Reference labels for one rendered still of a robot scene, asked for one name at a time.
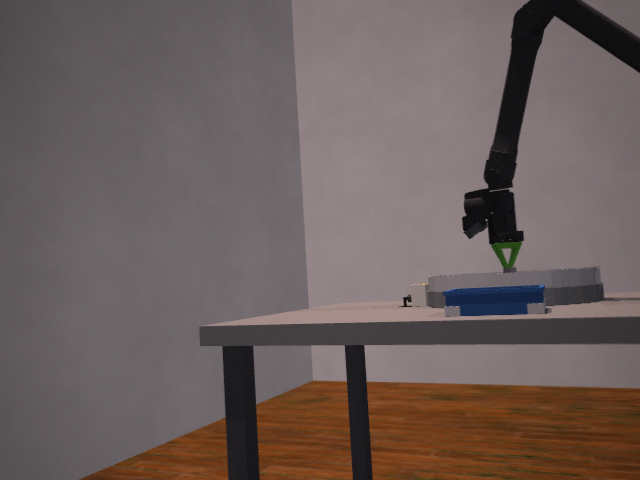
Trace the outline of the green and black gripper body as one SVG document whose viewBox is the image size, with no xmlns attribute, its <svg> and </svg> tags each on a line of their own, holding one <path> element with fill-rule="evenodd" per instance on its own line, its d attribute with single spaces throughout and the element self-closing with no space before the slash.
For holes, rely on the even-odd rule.
<svg viewBox="0 0 640 480">
<path fill-rule="evenodd" d="M 504 212 L 504 213 L 507 213 L 509 232 L 497 232 L 494 234 L 490 234 L 489 244 L 524 241 L 523 231 L 517 231 L 515 212 L 514 211 L 510 212 L 510 215 L 509 215 L 509 212 Z"/>
</svg>

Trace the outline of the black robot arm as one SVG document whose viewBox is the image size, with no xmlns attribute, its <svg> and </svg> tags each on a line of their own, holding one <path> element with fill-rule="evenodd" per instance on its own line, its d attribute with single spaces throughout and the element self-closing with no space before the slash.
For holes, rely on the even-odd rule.
<svg viewBox="0 0 640 480">
<path fill-rule="evenodd" d="M 530 0 L 524 4 L 513 19 L 510 61 L 495 137 L 484 170 L 488 188 L 464 195 L 467 216 L 462 217 L 462 223 L 469 239 L 487 227 L 489 235 L 509 232 L 504 212 L 510 215 L 515 211 L 515 203 L 514 193 L 505 188 L 513 187 L 535 59 L 552 14 L 640 73 L 640 38 L 582 0 Z"/>
</svg>

